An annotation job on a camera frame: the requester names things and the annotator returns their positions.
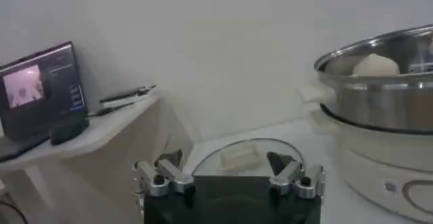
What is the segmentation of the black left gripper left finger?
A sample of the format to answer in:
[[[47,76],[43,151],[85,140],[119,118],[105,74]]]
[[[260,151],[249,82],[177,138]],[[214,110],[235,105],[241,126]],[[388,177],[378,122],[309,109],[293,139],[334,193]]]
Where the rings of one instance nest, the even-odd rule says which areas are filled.
[[[160,154],[153,163],[145,160],[133,163],[131,170],[135,182],[134,192],[151,197],[167,196],[170,189],[183,196],[193,194],[195,179],[182,172],[183,155],[183,151],[178,149]]]

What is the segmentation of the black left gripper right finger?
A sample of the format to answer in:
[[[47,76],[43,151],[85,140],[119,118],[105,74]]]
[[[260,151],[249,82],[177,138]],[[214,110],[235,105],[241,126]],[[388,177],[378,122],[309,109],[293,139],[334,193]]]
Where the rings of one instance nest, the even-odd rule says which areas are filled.
[[[306,168],[303,162],[276,152],[267,152],[267,160],[273,171],[269,187],[278,196],[294,192],[298,198],[305,200],[324,197],[326,173],[322,164]]]

